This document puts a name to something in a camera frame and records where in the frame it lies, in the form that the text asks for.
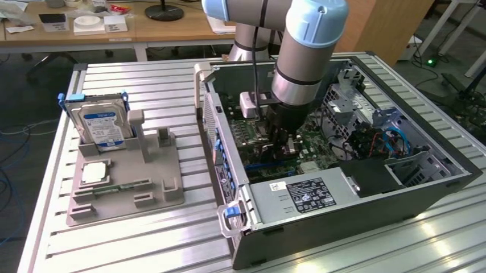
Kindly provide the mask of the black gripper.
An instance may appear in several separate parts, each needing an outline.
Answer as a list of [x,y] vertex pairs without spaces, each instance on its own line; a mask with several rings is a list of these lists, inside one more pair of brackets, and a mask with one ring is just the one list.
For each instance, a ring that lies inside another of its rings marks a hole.
[[267,108],[267,133],[270,137],[294,135],[309,116],[309,104],[301,106],[285,103],[270,104]]

